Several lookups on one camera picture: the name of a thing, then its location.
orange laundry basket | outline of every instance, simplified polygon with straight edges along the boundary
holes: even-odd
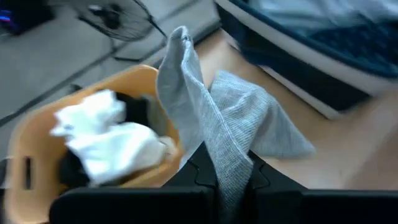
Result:
[[[11,188],[6,192],[5,201],[9,218],[16,223],[48,222],[50,206],[63,190],[58,181],[57,164],[66,147],[63,138],[49,135],[56,124],[54,112],[78,104],[84,97],[104,88],[133,97],[143,93],[157,97],[156,76],[156,69],[140,65],[30,112],[15,128],[9,145],[13,156],[8,173]],[[161,187],[178,171],[183,150],[170,120],[167,135],[178,145],[171,160],[134,174],[120,187]],[[30,187],[26,186],[27,166],[30,167]]]

gray towel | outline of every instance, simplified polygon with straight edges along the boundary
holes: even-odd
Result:
[[[210,92],[186,27],[170,36],[157,94],[187,154],[205,142],[220,189],[222,222],[230,223],[252,171],[247,153],[292,158],[314,152],[278,102],[263,88],[219,72]]]

electric fan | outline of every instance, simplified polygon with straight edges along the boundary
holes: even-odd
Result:
[[[109,37],[111,52],[116,60],[140,62],[166,43],[166,34],[155,23],[149,10],[140,0],[74,0],[71,4],[81,21]],[[163,36],[161,43],[153,50],[141,58],[116,56],[119,48],[116,47],[115,39],[125,42],[138,41],[148,36],[153,28]]]

floor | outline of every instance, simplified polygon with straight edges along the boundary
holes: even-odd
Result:
[[[212,0],[142,2],[166,34],[184,25],[195,36],[209,24],[218,22]],[[191,2],[184,10],[177,10]],[[102,63],[88,66],[109,52],[109,39],[76,19],[76,13],[70,7],[58,3],[53,9],[57,15],[53,21],[22,36],[2,37],[0,40],[0,118],[16,112],[21,106],[51,89],[51,94],[35,102],[37,104],[33,104],[30,110],[65,96],[67,88],[61,86],[56,90],[54,86],[72,74],[77,77],[73,83],[87,86],[134,65],[131,62],[117,62],[113,58],[106,58]],[[160,41],[161,35],[152,32],[148,38],[123,48],[118,55],[139,57],[152,50]],[[162,58],[162,54],[164,50],[143,63],[150,65]],[[0,158],[7,155],[11,131],[22,117],[23,114],[0,127]]]
[[[228,45],[222,32],[207,38],[196,50],[207,86],[217,70],[227,70],[264,87],[317,149],[307,159],[263,158],[272,167],[311,189],[398,189],[398,91],[330,121],[263,70],[247,63]]]

wooden floor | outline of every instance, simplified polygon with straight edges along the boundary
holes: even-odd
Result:
[[[207,85],[217,70],[227,70],[264,87],[317,148],[308,159],[264,158],[274,168],[312,189],[398,189],[398,92],[386,93],[330,121],[247,63],[221,32],[207,38],[196,50]]]

